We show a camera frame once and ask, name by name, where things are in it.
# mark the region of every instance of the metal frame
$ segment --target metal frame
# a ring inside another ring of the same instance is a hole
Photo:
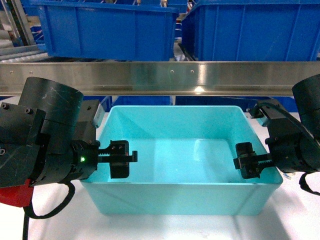
[[[35,45],[36,42],[28,25],[28,20],[20,0],[0,0],[5,14],[11,24],[15,38],[21,37],[25,46]]]
[[[0,95],[19,95],[27,77],[85,95],[291,96],[320,74],[320,62],[50,62],[0,64]]]

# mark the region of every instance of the metal bar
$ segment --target metal bar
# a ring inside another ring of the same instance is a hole
[[[292,96],[320,62],[1,63],[0,95],[19,95],[27,77],[54,80],[86,95]]]
[[[15,20],[15,25],[20,33],[21,40],[25,46],[35,45],[36,42],[30,30],[28,20],[25,14],[25,11],[22,7],[20,0],[6,0],[9,7],[12,4],[14,9],[11,10],[13,20]]]
[[[15,58],[10,58],[6,60],[2,60],[2,63],[31,63],[31,62],[38,62],[43,61],[46,59],[52,58],[51,56],[48,56],[48,53],[38,53],[33,55],[26,55],[26,56],[20,56]]]
[[[0,0],[0,1],[2,3],[5,15],[6,15],[8,21],[9,21],[9,23],[11,25],[13,35],[17,39],[17,38],[20,37],[20,34],[19,34],[18,28],[16,26],[16,23],[14,21],[14,18],[13,18],[12,14],[11,14],[10,8],[9,8],[9,6],[7,4],[7,1],[6,0]]]
[[[10,47],[10,48],[0,49],[0,56],[19,54],[19,53],[25,53],[25,52],[31,52],[31,51],[37,51],[37,50],[39,49],[36,45]]]
[[[43,53],[44,53],[44,51],[42,51],[42,50],[20,52],[20,53],[0,56],[0,61],[9,60],[9,59],[16,59],[16,58],[21,58],[21,57],[36,55],[36,54],[43,54]]]

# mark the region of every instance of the screw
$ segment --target screw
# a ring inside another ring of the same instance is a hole
[[[2,104],[1,107],[2,107],[2,109],[5,109],[5,110],[9,109],[9,105],[8,105],[8,104],[5,104],[5,103]]]
[[[26,110],[25,110],[25,113],[26,114],[32,114],[34,111],[31,109],[31,108],[27,108]]]
[[[5,155],[6,154],[6,150],[4,148],[0,149],[0,156]]]

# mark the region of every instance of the blue storage bin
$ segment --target blue storage bin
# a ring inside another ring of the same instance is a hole
[[[39,15],[37,7],[32,6],[29,3],[29,0],[20,0],[20,1],[21,1],[21,5],[23,7],[25,14],[27,14],[28,16],[38,16]]]
[[[176,8],[179,13],[185,14],[188,8],[188,0],[167,0],[168,8]]]
[[[135,0],[117,0],[117,4],[127,4],[127,5],[138,5]],[[151,6],[159,6],[161,7],[161,0],[141,0],[140,5],[151,5]]]
[[[238,106],[242,111],[252,108],[258,100],[269,97],[241,97],[241,96],[176,96],[177,106]]]
[[[176,96],[177,106],[238,106],[242,111],[253,108],[258,100],[277,99],[290,113],[297,113],[297,105],[288,96]]]
[[[171,96],[119,96],[112,106],[140,105],[140,106],[169,106],[172,105]]]
[[[283,181],[274,167],[253,179],[235,169],[235,144],[266,153],[236,106],[116,106],[101,147],[110,140],[128,140],[138,162],[128,178],[99,163],[82,181],[103,214],[256,215]]]
[[[135,0],[117,0],[120,4],[132,5]],[[141,5],[153,5],[161,7],[161,0],[141,0]],[[185,14],[187,12],[188,0],[167,0],[168,8],[176,8],[179,13]]]
[[[50,56],[168,61],[178,10],[169,7],[32,0]]]
[[[182,20],[199,61],[315,61],[320,0],[200,0]]]
[[[104,111],[110,112],[112,105],[112,97],[111,96],[84,96],[83,100],[99,100]]]

